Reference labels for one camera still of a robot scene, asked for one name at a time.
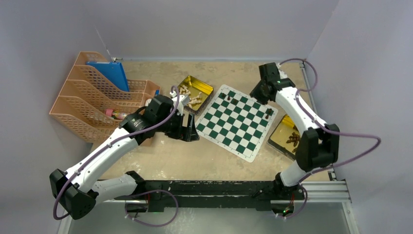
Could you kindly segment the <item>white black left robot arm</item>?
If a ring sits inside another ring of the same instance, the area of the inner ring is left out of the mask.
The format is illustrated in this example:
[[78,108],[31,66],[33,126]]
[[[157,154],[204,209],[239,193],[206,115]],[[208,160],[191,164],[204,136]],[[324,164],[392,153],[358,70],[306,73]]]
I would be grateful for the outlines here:
[[127,115],[109,138],[82,161],[66,171],[54,170],[49,176],[55,198],[53,218],[80,219],[104,201],[121,196],[142,198],[146,182],[135,171],[115,179],[100,180],[100,177],[122,156],[157,132],[185,142],[199,140],[193,114],[183,126],[183,108],[188,103],[187,95],[175,92],[171,92],[171,97],[157,95],[148,106]]

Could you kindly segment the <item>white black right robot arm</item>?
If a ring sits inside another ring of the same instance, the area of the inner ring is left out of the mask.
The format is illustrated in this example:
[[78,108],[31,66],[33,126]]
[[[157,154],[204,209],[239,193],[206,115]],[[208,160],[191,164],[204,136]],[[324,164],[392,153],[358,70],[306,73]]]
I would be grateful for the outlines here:
[[293,186],[317,169],[326,168],[338,159],[339,136],[335,124],[327,124],[317,117],[314,111],[301,98],[300,91],[289,78],[282,78],[276,63],[259,66],[261,80],[251,91],[250,96],[260,104],[273,101],[281,106],[294,122],[300,133],[300,141],[295,152],[295,161],[276,175],[274,194],[286,198]]

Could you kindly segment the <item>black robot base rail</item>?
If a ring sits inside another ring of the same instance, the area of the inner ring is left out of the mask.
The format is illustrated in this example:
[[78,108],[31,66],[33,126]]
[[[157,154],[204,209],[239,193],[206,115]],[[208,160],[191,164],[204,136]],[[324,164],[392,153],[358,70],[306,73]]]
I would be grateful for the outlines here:
[[281,190],[274,181],[147,180],[124,200],[148,201],[149,212],[165,208],[250,208],[282,212],[282,204],[304,200],[303,189]]

